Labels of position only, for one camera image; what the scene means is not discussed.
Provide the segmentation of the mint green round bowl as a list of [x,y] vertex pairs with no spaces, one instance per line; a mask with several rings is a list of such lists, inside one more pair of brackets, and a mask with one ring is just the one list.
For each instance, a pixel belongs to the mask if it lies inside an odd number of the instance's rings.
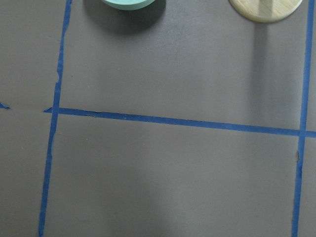
[[119,10],[139,10],[155,0],[102,0],[103,3]]

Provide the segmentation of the long blue tape strip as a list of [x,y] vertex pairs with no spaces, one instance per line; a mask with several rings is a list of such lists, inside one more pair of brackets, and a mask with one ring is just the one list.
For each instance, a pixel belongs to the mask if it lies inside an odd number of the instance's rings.
[[286,128],[254,126],[254,125],[201,121],[201,120],[180,119],[180,118],[165,118],[165,117],[155,117],[155,116],[145,116],[145,115],[112,113],[112,112],[95,112],[95,111],[86,111],[86,110],[70,109],[70,108],[59,108],[58,112],[60,115],[138,121],[138,122],[179,125],[179,126],[189,126],[189,127],[201,127],[201,128],[212,128],[212,129],[243,131],[243,132],[253,132],[253,133],[275,134],[275,135],[284,135],[284,136],[299,136],[302,133],[302,131],[298,129],[286,129]]

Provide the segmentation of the round wooden stand base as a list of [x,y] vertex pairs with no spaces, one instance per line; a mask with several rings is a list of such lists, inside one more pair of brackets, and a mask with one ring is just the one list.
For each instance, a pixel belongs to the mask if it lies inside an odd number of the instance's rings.
[[274,23],[291,15],[302,0],[230,0],[234,10],[248,20]]

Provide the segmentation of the crossing blue tape strip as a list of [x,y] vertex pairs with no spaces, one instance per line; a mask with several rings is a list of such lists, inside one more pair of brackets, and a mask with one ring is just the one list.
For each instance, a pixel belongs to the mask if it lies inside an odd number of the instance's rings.
[[295,190],[294,190],[294,203],[293,203],[293,216],[292,216],[292,229],[291,229],[292,237],[297,237],[298,231],[299,231],[305,141],[308,134],[307,115],[308,115],[308,105],[309,105],[310,75],[311,75],[311,62],[312,62],[312,50],[313,50],[314,10],[315,10],[315,1],[314,0],[308,1],[304,73],[303,73],[302,98],[301,98],[301,114],[300,114],[300,125],[299,125],[299,133],[298,133],[298,160],[296,163]]

